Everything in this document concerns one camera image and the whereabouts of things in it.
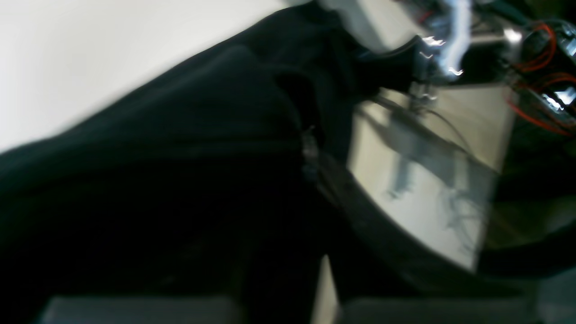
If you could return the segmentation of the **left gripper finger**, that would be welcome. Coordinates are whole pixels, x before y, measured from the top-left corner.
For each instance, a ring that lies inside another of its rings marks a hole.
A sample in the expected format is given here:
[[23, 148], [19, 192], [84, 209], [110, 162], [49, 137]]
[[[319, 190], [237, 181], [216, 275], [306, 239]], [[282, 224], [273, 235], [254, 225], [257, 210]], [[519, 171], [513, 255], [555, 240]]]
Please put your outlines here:
[[345, 299], [338, 324], [528, 324], [527, 298], [519, 290], [486, 281], [417, 242], [363, 192], [354, 176], [319, 150], [305, 131], [306, 172], [331, 204], [338, 242], [355, 245], [364, 261], [376, 262], [376, 278], [398, 283], [399, 297]]

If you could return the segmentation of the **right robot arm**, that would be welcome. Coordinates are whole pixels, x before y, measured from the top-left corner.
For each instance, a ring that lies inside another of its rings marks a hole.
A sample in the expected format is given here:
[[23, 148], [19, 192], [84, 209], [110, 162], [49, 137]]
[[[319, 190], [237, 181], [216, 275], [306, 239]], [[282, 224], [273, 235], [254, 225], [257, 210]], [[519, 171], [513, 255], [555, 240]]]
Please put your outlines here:
[[545, 131], [575, 135], [575, 25], [537, 20], [506, 0], [401, 0], [424, 31], [383, 54], [360, 61], [395, 69], [409, 109], [432, 106], [445, 86], [502, 83], [508, 106]]

